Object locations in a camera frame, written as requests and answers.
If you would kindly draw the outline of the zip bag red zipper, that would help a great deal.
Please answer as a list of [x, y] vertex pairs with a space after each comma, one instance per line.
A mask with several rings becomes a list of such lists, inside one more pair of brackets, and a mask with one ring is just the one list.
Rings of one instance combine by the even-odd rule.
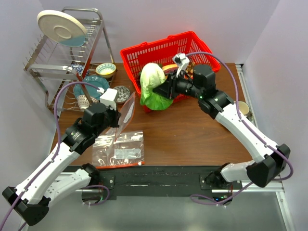
[[135, 93], [132, 93], [119, 111], [121, 113], [121, 117], [119, 119], [120, 127], [115, 128], [115, 136], [114, 136], [115, 141], [118, 139], [122, 131], [131, 122], [134, 115], [134, 110], [135, 110]]

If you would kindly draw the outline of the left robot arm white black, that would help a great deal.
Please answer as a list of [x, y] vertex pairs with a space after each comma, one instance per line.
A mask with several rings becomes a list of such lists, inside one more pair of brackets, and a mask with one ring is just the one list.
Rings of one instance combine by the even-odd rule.
[[93, 103], [82, 117], [68, 127], [54, 150], [41, 165], [16, 187], [7, 187], [2, 196], [25, 224], [38, 224], [56, 202], [77, 189], [99, 187], [100, 173], [92, 164], [83, 164], [71, 176], [56, 178], [79, 158], [107, 128], [117, 128], [121, 113], [117, 106]]

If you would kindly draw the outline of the toy napa cabbage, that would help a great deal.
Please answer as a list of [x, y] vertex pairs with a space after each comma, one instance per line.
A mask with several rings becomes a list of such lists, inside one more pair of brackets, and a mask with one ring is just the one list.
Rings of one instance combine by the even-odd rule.
[[165, 98], [153, 90], [166, 80], [163, 69], [156, 63], [146, 64], [140, 75], [141, 99], [140, 104], [154, 111], [166, 110], [173, 100]]

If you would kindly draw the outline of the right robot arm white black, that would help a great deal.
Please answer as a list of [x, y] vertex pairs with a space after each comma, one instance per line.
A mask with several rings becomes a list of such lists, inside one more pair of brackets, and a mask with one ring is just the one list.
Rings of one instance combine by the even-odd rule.
[[210, 66], [199, 64], [193, 68], [192, 77], [185, 71], [170, 73], [153, 91], [168, 99], [179, 94], [196, 98], [201, 110], [229, 130], [250, 153], [252, 161], [222, 165], [206, 177], [207, 184], [226, 189], [233, 181], [250, 180], [263, 188], [285, 169], [290, 148], [267, 138], [241, 115], [234, 100], [216, 88], [215, 79]]

